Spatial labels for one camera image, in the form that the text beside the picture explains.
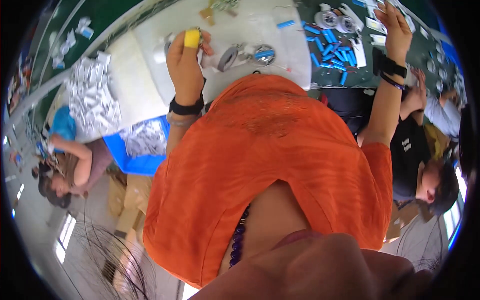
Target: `bracelet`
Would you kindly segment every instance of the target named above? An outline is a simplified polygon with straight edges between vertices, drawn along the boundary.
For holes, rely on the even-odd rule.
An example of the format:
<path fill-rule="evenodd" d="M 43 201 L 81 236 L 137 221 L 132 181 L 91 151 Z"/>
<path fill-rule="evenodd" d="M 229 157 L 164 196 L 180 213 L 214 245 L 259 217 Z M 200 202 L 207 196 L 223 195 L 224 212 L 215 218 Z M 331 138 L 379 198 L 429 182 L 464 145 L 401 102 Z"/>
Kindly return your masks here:
<path fill-rule="evenodd" d="M 390 77 L 388 77 L 387 75 L 385 75 L 385 73 L 380 72 L 380 77 L 381 77 L 383 80 L 385 80 L 386 82 L 388 82 L 389 84 L 391 84 L 391 85 L 393 85 L 394 87 L 396 87 L 397 89 L 402 90 L 402 91 L 405 90 L 405 86 L 404 86 L 404 85 L 401 85 L 401 84 L 396 83 L 395 81 L 393 81 L 393 79 L 391 79 Z"/>
<path fill-rule="evenodd" d="M 197 122 L 197 120 L 200 118 L 200 115 L 198 116 L 195 116 L 195 118 L 191 119 L 191 120 L 185 120 L 185 121 L 176 121 L 172 118 L 172 112 L 169 112 L 167 114 L 167 122 L 170 124 L 170 125 L 174 125 L 174 126 L 177 126 L 177 127 L 190 127 L 192 126 L 195 122 Z"/>

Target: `lips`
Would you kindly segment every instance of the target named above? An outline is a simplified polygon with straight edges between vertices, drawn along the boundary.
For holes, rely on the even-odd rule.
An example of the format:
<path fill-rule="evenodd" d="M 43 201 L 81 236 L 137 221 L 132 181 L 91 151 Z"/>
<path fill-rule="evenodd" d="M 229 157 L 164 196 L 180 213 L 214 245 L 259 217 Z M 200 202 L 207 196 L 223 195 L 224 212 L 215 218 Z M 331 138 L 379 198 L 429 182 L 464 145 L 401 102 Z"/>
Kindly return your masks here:
<path fill-rule="evenodd" d="M 296 241 L 299 240 L 304 240 L 304 239 L 309 239 L 309 238 L 321 238 L 323 234 L 320 232 L 304 229 L 304 230 L 299 230 L 293 233 L 290 233 L 286 237 L 284 237 L 280 242 L 278 242 L 277 245 L 273 247 L 272 250 L 278 249 L 280 247 L 286 246 L 291 243 L 295 243 Z"/>

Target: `blue bag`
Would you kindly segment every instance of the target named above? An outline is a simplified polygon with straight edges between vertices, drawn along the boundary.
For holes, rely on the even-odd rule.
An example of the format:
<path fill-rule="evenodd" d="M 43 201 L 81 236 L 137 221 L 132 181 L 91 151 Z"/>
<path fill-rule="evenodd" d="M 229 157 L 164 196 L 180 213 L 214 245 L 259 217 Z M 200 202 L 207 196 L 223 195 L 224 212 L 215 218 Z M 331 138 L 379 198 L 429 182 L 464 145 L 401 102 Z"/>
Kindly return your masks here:
<path fill-rule="evenodd" d="M 70 117 L 70 108 L 68 106 L 61 107 L 55 113 L 53 125 L 48 132 L 50 135 L 56 133 L 67 141 L 75 141 L 77 136 L 77 125 L 75 120 Z M 55 149 L 55 152 L 63 153 L 62 150 Z"/>

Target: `window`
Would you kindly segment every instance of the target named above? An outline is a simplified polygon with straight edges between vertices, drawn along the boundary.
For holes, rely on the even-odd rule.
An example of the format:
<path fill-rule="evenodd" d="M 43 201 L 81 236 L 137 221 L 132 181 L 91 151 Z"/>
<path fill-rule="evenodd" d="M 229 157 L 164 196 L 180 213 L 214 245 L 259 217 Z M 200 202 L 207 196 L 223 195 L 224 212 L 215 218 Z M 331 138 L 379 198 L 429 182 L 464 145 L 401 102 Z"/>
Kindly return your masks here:
<path fill-rule="evenodd" d="M 462 178 L 462 171 L 459 167 L 455 169 L 455 175 L 458 180 L 458 187 L 460 189 L 460 195 L 452 208 L 444 213 L 445 227 L 447 229 L 447 237 L 450 241 L 448 249 L 452 247 L 455 242 L 458 229 L 460 228 L 460 221 L 462 219 L 463 206 L 467 196 L 467 185 Z"/>
<path fill-rule="evenodd" d="M 57 255 L 61 263 L 65 261 L 65 255 L 68 248 L 68 243 L 70 242 L 70 237 L 72 236 L 73 228 L 75 227 L 76 223 L 77 223 L 77 220 L 75 220 L 75 218 L 73 218 L 72 215 L 67 213 L 65 224 L 63 225 L 62 231 L 55 245 L 55 254 Z"/>

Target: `gray shirt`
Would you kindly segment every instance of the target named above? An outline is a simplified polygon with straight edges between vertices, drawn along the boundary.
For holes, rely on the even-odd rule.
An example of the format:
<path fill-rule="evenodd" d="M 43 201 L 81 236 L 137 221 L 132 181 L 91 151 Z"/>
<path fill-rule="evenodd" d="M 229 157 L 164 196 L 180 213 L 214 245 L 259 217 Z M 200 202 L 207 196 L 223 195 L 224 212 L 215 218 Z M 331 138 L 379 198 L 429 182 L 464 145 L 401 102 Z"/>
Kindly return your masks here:
<path fill-rule="evenodd" d="M 447 100 L 443 108 L 435 96 L 427 97 L 425 116 L 446 136 L 458 141 L 460 135 L 460 112 L 452 101 Z"/>

